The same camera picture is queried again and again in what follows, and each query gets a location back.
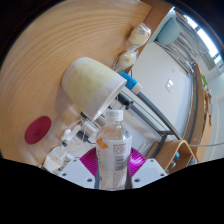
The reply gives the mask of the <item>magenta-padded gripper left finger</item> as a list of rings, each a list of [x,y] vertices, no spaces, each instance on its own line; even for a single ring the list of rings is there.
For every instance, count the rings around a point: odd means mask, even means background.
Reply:
[[[81,187],[97,189],[99,177],[96,149],[92,148],[82,157],[71,159],[59,176]]]

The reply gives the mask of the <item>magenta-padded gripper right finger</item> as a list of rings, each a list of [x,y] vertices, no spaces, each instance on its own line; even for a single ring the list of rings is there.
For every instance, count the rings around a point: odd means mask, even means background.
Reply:
[[[127,189],[144,187],[166,176],[166,172],[153,158],[145,158],[132,148],[128,162]]]

